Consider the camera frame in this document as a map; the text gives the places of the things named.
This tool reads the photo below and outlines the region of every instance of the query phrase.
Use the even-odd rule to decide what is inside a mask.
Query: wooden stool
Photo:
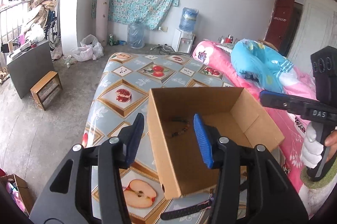
[[[47,84],[50,83],[51,81],[53,81],[54,84],[47,90],[45,94],[43,94],[43,96],[40,96],[39,94],[40,91],[43,88],[45,88]],[[38,83],[36,83],[30,90],[32,92],[33,98],[37,106],[45,111],[43,102],[50,96],[51,93],[53,93],[56,90],[56,88],[58,88],[58,86],[60,86],[60,88],[63,89],[60,77],[58,73],[54,71],[48,72],[47,75],[45,75],[41,80],[39,80]]]

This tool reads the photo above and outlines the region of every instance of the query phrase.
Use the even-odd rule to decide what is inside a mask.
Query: wooden door
[[[334,0],[305,0],[302,18],[297,30],[289,60],[302,72],[312,75],[310,55],[331,41],[333,18],[337,11]]]
[[[280,49],[285,32],[290,24],[295,0],[276,0],[265,41]]]

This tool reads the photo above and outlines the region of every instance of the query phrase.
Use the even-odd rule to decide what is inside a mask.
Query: hand
[[[316,141],[316,131],[310,122],[305,130],[301,151],[301,160],[304,165],[312,169],[315,168],[322,160],[321,153],[323,152],[323,148],[324,146]]]
[[[333,131],[325,140],[324,145],[330,147],[326,161],[330,160],[337,151],[337,130]]]
[[[337,130],[334,130],[325,140],[325,146],[331,147],[326,161],[330,160],[337,151]],[[316,131],[309,123],[301,151],[301,160],[309,168],[315,168],[322,160],[324,146],[316,141]]]

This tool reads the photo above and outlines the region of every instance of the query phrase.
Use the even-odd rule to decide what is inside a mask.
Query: white glove
[[[301,161],[309,168],[315,168],[322,160],[321,153],[324,146],[316,141],[316,131],[311,122],[305,131],[304,142],[301,151]]]

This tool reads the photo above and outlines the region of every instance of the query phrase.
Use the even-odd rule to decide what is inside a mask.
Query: wheelchair wheel
[[[52,20],[52,22],[50,23],[50,27],[48,28],[47,35],[46,35],[46,38],[49,41],[49,46],[53,50],[57,46],[57,44],[56,44],[57,36],[58,36],[58,33],[57,33],[57,18],[54,18]]]

